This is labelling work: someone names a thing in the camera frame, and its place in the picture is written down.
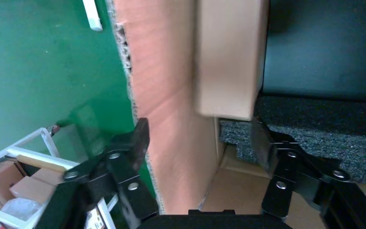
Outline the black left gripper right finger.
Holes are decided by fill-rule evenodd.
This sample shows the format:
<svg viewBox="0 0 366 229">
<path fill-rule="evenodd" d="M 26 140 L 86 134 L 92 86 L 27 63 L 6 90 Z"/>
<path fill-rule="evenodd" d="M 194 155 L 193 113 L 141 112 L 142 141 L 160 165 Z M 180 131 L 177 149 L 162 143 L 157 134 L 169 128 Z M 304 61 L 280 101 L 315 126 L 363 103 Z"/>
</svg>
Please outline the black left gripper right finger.
<svg viewBox="0 0 366 229">
<path fill-rule="evenodd" d="M 320 211 L 330 185 L 350 181 L 338 159 L 306 153 L 293 137 L 270 130 L 262 120 L 251 121 L 251 145 L 257 163 L 271 178 L 261 205 L 263 214 L 287 218 L 293 193 Z"/>
</svg>

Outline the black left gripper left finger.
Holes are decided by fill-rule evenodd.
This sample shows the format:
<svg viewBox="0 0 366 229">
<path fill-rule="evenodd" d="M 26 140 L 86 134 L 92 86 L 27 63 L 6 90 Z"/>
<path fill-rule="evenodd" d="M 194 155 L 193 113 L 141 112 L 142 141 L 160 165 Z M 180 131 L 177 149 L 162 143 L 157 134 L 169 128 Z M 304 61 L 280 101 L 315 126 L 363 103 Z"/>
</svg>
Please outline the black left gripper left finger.
<svg viewBox="0 0 366 229">
<path fill-rule="evenodd" d="M 127 219 L 144 221 L 158 211 L 139 175 L 149 143 L 149 121 L 139 118 L 133 131 L 114 136 L 102 153 L 68 170 L 63 179 L 78 184 L 79 201 L 88 208 L 117 196 Z"/>
</svg>

